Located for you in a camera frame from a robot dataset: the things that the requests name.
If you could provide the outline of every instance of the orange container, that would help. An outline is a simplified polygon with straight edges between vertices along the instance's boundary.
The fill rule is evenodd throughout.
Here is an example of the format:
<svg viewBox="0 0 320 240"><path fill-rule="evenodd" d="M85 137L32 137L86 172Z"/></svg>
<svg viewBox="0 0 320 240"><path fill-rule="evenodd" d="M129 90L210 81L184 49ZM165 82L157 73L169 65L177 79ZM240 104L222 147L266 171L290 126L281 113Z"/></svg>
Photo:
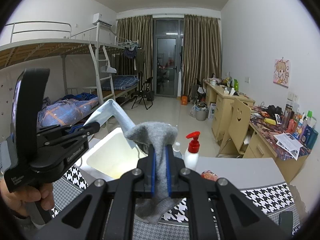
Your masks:
<svg viewBox="0 0 320 240"><path fill-rule="evenodd" d="M187 105L188 104L188 98L187 98L187 96L182 96L181 97L181 104L182 105Z"/></svg>

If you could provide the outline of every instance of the white bottle cap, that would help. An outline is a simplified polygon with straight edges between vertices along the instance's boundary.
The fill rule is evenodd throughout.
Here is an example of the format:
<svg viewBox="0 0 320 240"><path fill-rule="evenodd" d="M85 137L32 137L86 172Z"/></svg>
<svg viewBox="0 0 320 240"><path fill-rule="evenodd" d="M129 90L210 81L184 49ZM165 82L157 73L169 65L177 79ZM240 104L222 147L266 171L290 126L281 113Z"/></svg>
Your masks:
<svg viewBox="0 0 320 240"><path fill-rule="evenodd" d="M179 152L180 151L180 143L179 142L175 142L175 144L173 146L173 150L175 152Z"/></svg>

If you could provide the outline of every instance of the drawer handle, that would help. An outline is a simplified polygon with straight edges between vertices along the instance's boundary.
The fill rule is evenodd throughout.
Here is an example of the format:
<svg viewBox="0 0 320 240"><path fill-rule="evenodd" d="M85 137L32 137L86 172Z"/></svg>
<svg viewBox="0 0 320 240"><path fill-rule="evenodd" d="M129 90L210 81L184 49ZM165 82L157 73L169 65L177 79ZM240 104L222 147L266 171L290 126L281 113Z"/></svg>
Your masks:
<svg viewBox="0 0 320 240"><path fill-rule="evenodd" d="M263 156L263 155L264 155L264 153L263 153L263 151L261 150L261 148L260 148L260 146L259 146L259 145L257 145L257 149L258 149L258 151L261 153L261 155Z"/></svg>

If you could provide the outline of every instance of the gray sock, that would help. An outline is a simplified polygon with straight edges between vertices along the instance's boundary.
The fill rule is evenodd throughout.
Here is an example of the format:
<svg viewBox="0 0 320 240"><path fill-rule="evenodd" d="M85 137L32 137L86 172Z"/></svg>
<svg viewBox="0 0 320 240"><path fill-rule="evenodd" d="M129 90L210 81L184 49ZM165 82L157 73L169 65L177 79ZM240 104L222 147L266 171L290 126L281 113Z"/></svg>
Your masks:
<svg viewBox="0 0 320 240"><path fill-rule="evenodd" d="M158 223L162 215L177 205L181 199L168 196L167 167L165 146L173 144L177 137L177 128L161 122L144 122L128 130L124 136L138 144L148 153L152 144L156 152L156 184L152 199L137 199L135 213L152 224Z"/></svg>

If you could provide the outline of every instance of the basin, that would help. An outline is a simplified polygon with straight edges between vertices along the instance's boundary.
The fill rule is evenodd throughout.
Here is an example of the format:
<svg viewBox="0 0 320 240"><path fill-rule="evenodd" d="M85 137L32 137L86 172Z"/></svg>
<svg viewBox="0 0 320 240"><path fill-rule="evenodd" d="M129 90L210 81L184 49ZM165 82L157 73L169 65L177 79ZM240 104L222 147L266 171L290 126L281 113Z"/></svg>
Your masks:
<svg viewBox="0 0 320 240"><path fill-rule="evenodd" d="M75 166L91 184L95 179L119 179L125 172L136 168L138 160L146 156L137 145L131 148L122 129L116 128L89 149Z"/></svg>

